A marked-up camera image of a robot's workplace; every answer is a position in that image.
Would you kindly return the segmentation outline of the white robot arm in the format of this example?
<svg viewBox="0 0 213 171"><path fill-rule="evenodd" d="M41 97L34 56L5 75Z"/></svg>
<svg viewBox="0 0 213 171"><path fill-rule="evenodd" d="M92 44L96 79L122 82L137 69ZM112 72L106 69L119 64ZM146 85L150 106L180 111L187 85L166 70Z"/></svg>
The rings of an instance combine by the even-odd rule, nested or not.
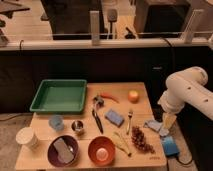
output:
<svg viewBox="0 0 213 171"><path fill-rule="evenodd" d="M190 67L169 75L166 90L158 100L163 109L163 127L170 129L185 104L195 107L213 121L213 92L205 88L208 74L201 67Z"/></svg>

